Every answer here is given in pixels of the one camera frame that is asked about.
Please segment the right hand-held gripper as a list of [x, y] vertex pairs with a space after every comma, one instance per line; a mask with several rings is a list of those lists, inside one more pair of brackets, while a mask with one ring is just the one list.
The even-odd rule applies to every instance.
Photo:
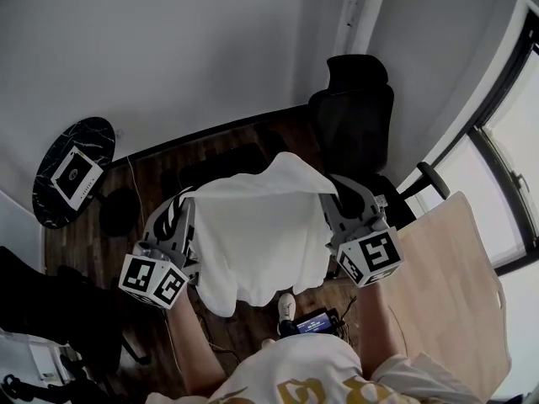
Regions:
[[329, 173], [328, 179], [337, 194], [320, 194], [319, 199], [333, 233], [328, 249], [336, 263], [358, 288], [391, 276], [403, 263], [396, 228], [376, 212], [369, 189], [337, 174]]

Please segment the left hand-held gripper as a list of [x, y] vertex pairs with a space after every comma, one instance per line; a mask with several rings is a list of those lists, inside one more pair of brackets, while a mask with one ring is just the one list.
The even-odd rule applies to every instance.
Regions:
[[148, 218], [142, 239], [125, 255], [119, 288], [161, 309], [172, 308], [188, 284], [196, 284], [195, 201], [176, 195]]

